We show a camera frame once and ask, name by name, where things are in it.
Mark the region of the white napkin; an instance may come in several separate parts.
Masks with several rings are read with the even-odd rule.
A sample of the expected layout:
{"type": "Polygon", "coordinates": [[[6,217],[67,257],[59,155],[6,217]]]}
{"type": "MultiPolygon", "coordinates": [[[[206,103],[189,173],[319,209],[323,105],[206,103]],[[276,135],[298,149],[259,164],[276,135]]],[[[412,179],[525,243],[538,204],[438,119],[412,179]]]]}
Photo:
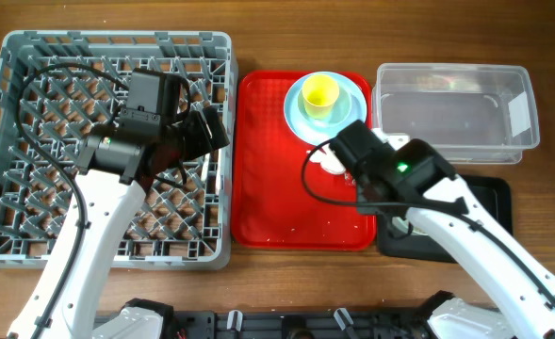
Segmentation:
{"type": "Polygon", "coordinates": [[[319,151],[314,152],[310,156],[310,162],[319,164],[324,171],[332,175],[342,175],[346,172],[345,167],[328,145],[324,145],[319,151]]]}

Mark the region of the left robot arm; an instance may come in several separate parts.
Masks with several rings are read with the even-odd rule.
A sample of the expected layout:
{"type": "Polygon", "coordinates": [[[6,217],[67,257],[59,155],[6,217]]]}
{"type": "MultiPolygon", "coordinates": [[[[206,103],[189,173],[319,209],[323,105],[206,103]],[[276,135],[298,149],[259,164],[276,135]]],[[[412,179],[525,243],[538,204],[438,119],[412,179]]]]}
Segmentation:
{"type": "Polygon", "coordinates": [[[136,68],[125,105],[80,140],[68,173],[31,137],[25,141],[71,188],[73,198],[41,278],[8,330],[10,338],[182,338],[170,305],[131,299],[101,326],[99,300],[128,224],[161,172],[228,145],[218,112],[182,108],[186,78],[136,68]]]}

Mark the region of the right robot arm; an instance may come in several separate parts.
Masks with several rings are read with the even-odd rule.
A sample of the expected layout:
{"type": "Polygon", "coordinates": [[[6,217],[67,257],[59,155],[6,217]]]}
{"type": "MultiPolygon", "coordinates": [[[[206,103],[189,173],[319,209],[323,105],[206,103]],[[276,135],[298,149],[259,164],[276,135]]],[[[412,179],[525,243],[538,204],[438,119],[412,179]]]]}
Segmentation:
{"type": "Polygon", "coordinates": [[[399,149],[355,121],[330,149],[363,196],[359,210],[399,215],[438,243],[495,302],[518,338],[555,338],[555,275],[481,205],[429,143],[399,149]]]}

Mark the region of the grey dishwasher rack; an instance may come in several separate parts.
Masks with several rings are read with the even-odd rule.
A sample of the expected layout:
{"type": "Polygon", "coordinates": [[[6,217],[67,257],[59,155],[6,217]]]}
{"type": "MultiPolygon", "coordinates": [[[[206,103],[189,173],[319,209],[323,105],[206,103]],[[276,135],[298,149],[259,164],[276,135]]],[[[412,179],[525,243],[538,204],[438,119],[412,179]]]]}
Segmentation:
{"type": "MultiPolygon", "coordinates": [[[[220,31],[17,30],[0,51],[0,267],[41,268],[54,247],[72,192],[26,141],[67,171],[77,144],[123,105],[136,68],[174,73],[191,93],[182,107],[215,107],[227,131],[236,120],[238,66],[220,31]]],[[[127,226],[115,266],[217,270],[231,256],[234,150],[165,171],[127,226]],[[217,166],[223,189],[215,194],[217,166]]]]}

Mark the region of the light blue plate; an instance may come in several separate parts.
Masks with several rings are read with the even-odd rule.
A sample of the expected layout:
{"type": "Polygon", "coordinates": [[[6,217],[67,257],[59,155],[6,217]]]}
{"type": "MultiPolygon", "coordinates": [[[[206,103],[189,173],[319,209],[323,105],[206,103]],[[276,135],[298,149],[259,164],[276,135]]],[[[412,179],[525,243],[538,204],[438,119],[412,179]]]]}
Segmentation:
{"type": "Polygon", "coordinates": [[[299,139],[314,146],[326,139],[335,137],[354,121],[367,121],[367,101],[361,88],[345,75],[332,72],[322,73],[333,77],[339,85],[340,91],[345,90],[351,95],[351,113],[342,123],[333,127],[321,128],[310,124],[302,117],[298,105],[298,96],[302,93],[302,83],[312,73],[298,79],[288,90],[284,101],[284,114],[288,127],[299,139]]]}

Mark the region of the red plastic tray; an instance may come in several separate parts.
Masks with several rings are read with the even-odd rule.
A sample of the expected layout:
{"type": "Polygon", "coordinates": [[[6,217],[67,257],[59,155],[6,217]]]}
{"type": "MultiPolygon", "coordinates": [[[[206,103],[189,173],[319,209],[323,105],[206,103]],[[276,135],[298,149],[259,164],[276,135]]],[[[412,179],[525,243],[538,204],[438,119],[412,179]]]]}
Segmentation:
{"type": "Polygon", "coordinates": [[[303,162],[310,144],[287,126],[284,101],[303,71],[254,71],[239,84],[235,121],[231,229],[248,247],[362,250],[376,218],[353,207],[315,200],[303,186],[340,201],[356,197],[353,182],[303,162]]]}

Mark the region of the yellow plastic cup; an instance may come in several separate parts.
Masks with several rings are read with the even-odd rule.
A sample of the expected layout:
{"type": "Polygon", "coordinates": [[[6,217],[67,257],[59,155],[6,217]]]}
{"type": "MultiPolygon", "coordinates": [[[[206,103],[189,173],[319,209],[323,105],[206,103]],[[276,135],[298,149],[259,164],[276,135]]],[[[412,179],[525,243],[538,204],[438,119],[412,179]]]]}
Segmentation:
{"type": "Polygon", "coordinates": [[[339,85],[325,73],[312,73],[302,83],[302,98],[306,114],[323,120],[332,111],[339,97],[339,85]]]}

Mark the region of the clear plastic bin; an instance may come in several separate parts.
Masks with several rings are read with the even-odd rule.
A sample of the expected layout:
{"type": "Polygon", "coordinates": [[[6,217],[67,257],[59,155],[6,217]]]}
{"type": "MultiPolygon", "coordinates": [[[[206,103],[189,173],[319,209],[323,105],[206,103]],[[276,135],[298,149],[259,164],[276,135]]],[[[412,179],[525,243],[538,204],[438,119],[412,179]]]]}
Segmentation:
{"type": "Polygon", "coordinates": [[[376,74],[374,127],[422,139],[451,163],[516,164],[540,143],[531,79],[521,66],[384,63],[376,74]]]}

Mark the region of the black tray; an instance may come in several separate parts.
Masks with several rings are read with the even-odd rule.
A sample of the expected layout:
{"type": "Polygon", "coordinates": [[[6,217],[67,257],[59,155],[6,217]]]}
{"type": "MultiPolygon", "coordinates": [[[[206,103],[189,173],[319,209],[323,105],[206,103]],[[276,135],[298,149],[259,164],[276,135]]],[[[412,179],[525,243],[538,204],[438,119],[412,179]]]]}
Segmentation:
{"type": "MultiPolygon", "coordinates": [[[[485,210],[506,230],[514,234],[512,191],[508,183],[495,177],[464,175],[471,192],[485,210]]],[[[377,248],[386,256],[424,261],[455,263],[455,260],[421,229],[400,218],[377,219],[377,248]]]]}

